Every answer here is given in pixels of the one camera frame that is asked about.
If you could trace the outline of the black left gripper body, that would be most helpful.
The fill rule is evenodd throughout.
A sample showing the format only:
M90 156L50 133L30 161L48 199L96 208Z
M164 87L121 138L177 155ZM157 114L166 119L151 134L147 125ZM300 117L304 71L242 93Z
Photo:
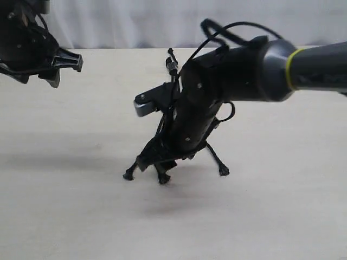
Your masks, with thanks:
M59 44L48 30L29 19L24 8L1 8L1 73L20 82L46 70Z

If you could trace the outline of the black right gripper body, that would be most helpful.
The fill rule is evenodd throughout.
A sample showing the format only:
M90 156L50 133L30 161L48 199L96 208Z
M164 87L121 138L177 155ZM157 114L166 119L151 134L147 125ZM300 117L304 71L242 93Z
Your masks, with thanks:
M222 99L211 80L211 71L196 61L189 61L183 66L180 78L179 96L162 112L159 132L140 152L151 157L152 165L191 159L205 148L206 139L217 124L216 114Z

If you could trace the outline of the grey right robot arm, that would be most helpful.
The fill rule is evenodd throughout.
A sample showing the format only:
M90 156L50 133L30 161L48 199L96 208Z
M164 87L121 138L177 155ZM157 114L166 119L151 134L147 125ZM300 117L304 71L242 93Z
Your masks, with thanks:
M282 102L299 90L346 93L346 43L299 49L287 40L257 37L244 47L196 57L176 82L146 93L164 119L136 157L137 166L165 174L177 160L194 157L221 123L216 116L225 103Z

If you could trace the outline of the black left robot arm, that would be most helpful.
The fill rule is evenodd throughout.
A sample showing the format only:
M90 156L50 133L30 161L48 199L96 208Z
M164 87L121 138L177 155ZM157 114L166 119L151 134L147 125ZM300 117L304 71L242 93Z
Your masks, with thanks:
M82 70L83 59L62 48L43 18L49 1L1 1L1 74L26 84L33 75L53 88L60 70Z

